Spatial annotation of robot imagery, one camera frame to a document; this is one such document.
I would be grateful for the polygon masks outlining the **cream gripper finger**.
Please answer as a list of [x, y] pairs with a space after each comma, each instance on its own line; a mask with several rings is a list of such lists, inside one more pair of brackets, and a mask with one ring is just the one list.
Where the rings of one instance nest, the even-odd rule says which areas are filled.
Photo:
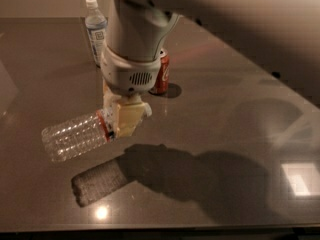
[[115, 138], [114, 130], [114, 109], [113, 109], [113, 100], [115, 95], [111, 92], [110, 88], [107, 86], [106, 81], [103, 80], [103, 118], [105, 120], [107, 134], [109, 138]]
[[137, 126], [152, 115], [151, 106], [139, 94], [122, 97], [113, 103], [114, 129], [117, 138], [132, 136]]

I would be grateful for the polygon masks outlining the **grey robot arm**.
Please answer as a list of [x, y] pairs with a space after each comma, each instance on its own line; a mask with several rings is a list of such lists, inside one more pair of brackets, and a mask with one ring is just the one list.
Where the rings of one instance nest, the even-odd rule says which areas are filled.
[[180, 16], [320, 103], [320, 0], [111, 0], [101, 71], [113, 93], [154, 85], [160, 50]]

